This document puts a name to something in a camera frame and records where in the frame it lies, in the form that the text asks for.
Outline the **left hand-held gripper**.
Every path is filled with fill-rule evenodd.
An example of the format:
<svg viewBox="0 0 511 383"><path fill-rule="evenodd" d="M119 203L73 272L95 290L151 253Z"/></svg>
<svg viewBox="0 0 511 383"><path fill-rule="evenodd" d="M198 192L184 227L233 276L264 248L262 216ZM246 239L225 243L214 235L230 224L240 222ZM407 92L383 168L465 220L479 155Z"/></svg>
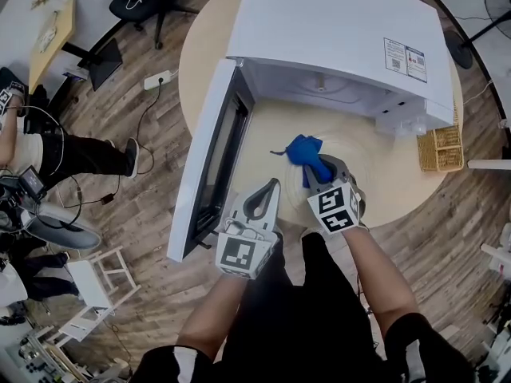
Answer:
<svg viewBox="0 0 511 383"><path fill-rule="evenodd" d="M220 271L247 279L261 274L282 236L280 229L274 228L280 193L279 180L271 178L235 198L231 218L218 234L215 264Z"/></svg>

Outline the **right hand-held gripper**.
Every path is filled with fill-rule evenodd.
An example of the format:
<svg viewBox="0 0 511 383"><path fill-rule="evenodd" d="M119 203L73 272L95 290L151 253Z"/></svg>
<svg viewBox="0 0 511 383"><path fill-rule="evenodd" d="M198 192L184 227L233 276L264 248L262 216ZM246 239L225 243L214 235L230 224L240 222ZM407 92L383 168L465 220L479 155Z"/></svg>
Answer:
<svg viewBox="0 0 511 383"><path fill-rule="evenodd" d="M347 182L351 174L343 160L327 154L319 154L319 159L330 173L328 181L322 180L310 165L304 167L310 193L316 194L307 198L314 217L329 235L360 227L366 209L365 194ZM335 180L344 183L332 187Z"/></svg>

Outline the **blue cloth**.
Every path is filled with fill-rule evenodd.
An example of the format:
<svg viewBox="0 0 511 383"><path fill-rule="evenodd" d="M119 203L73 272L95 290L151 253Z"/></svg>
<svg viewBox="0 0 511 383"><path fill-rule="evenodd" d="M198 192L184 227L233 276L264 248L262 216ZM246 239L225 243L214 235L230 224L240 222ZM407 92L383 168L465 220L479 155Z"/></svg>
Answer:
<svg viewBox="0 0 511 383"><path fill-rule="evenodd" d="M283 151L271 151L271 154L278 156L286 155L291 164L301 166L303 187L309 188L310 184L306 175L306 166L319 174L318 181L321 184L330 183L333 178L329 168L319 158L322 145L323 142L316 137L299 134Z"/></svg>

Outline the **glass turntable plate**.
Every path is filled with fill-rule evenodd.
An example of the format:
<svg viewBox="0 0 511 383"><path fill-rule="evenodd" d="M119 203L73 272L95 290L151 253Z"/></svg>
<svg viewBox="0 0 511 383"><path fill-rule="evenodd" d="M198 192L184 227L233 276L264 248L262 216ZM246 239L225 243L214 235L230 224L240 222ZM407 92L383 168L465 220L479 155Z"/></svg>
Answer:
<svg viewBox="0 0 511 383"><path fill-rule="evenodd" d="M374 198L374 160L370 151L353 137L341 136L339 130L322 129L308 133L323 144L321 153L343 160L358 187L366 195L366 211L362 221L369 228L378 226L375 221L376 199ZM283 170L283 194L280 201L282 219L303 227L315 224L315 218L307 202L308 190L303 187L302 168L287 163Z"/></svg>

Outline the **person's left forearm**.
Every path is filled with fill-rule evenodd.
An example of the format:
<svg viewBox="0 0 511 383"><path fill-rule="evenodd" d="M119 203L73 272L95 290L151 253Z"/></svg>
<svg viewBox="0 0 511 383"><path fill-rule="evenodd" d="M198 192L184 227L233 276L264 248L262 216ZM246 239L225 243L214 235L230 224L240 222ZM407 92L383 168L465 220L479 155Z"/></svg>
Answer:
<svg viewBox="0 0 511 383"><path fill-rule="evenodd" d="M236 317L248 280L223 274L190 314L177 345L191 347L215 360Z"/></svg>

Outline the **person's right forearm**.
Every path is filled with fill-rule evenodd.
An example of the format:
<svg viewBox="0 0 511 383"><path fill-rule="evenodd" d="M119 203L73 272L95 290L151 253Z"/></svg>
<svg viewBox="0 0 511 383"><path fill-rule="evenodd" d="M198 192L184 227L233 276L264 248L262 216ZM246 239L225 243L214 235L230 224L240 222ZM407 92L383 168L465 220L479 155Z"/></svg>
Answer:
<svg viewBox="0 0 511 383"><path fill-rule="evenodd" d="M361 227L343 232L365 294L382 336L402 316L418 312L414 293L390 257Z"/></svg>

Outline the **white microwave oven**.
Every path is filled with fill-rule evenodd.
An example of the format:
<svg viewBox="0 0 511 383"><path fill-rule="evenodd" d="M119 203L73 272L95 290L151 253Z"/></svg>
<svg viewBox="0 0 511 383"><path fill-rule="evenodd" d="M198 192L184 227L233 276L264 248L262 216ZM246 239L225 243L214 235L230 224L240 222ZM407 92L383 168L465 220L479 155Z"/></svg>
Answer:
<svg viewBox="0 0 511 383"><path fill-rule="evenodd" d="M436 10L419 0L210 0L180 57L192 143L167 255L181 262L235 193L281 184L299 134L339 130L374 160L375 221L411 213L443 181L417 136L454 124L456 69Z"/></svg>

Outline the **person's black clothing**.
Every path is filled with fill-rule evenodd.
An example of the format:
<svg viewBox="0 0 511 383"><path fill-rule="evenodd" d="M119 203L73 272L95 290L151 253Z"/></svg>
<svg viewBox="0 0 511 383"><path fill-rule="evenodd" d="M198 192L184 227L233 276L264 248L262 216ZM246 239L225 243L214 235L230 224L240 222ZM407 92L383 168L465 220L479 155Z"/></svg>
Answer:
<svg viewBox="0 0 511 383"><path fill-rule="evenodd" d="M248 281L214 361L187 346L151 349L130 383L475 383L471 364L420 313L382 336L321 235L301 240L305 279L283 250Z"/></svg>

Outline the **wicker basket organizer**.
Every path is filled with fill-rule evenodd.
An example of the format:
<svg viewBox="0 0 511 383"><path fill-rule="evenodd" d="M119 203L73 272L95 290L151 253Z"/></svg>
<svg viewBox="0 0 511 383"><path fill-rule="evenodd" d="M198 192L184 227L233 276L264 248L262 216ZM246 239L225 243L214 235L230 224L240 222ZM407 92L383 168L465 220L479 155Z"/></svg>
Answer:
<svg viewBox="0 0 511 383"><path fill-rule="evenodd" d="M458 125L428 131L417 136L419 166L423 172L456 172L465 164Z"/></svg>

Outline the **white power strip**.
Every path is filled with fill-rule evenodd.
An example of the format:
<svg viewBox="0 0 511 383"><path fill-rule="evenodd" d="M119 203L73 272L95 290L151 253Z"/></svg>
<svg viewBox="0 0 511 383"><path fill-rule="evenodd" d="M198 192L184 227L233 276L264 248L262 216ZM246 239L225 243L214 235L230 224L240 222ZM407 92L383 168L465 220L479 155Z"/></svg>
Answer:
<svg viewBox="0 0 511 383"><path fill-rule="evenodd" d="M172 77L173 73L170 70L165 70L161 73L152 75L151 77L147 77L144 80L144 90L149 91L168 84L172 80Z"/></svg>

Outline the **white stool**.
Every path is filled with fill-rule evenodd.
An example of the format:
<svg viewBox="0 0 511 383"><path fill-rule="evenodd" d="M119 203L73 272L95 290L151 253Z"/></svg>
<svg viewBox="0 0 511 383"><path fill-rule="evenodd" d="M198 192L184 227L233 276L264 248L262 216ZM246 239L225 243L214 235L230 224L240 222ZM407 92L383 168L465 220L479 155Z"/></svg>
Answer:
<svg viewBox="0 0 511 383"><path fill-rule="evenodd" d="M82 342L141 288L122 255L123 247L98 251L67 265L85 306L61 326L63 342Z"/></svg>

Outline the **white egg-shaped pod device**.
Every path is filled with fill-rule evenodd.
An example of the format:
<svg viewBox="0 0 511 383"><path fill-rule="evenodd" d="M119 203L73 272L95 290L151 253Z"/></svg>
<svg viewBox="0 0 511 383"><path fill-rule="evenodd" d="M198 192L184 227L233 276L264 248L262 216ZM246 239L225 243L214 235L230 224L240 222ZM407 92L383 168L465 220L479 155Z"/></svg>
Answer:
<svg viewBox="0 0 511 383"><path fill-rule="evenodd" d="M85 218L73 221L75 214L51 203L38 206L38 214L24 210L21 214L23 229L33 237L59 247L89 250L101 243L101 235Z"/></svg>

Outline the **black handheld screen device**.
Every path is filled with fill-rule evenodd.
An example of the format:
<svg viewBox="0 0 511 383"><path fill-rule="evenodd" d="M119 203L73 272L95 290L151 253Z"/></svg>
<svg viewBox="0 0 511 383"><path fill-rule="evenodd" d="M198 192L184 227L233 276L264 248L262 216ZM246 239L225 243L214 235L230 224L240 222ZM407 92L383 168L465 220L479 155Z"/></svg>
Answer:
<svg viewBox="0 0 511 383"><path fill-rule="evenodd" d="M46 195L46 186L32 165L18 177L18 181L34 201L39 202Z"/></svg>

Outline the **white equipment rack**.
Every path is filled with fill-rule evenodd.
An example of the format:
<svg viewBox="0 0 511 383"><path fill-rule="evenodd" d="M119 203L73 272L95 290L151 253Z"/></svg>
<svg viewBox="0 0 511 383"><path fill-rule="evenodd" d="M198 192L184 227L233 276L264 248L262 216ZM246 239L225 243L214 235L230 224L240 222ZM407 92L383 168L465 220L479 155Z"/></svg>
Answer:
<svg viewBox="0 0 511 383"><path fill-rule="evenodd" d="M23 383L89 383L93 375L65 349L73 339L56 327L0 326L0 372Z"/></svg>

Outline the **light wooden desk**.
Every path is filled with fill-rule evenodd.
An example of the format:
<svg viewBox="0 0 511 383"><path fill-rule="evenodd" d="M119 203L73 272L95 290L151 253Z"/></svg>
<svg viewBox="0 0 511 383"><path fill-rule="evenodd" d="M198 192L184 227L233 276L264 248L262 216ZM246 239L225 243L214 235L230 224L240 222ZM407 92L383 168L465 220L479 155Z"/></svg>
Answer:
<svg viewBox="0 0 511 383"><path fill-rule="evenodd" d="M66 0L44 23L30 54L28 92L33 94L57 53L75 31L76 0Z"/></svg>

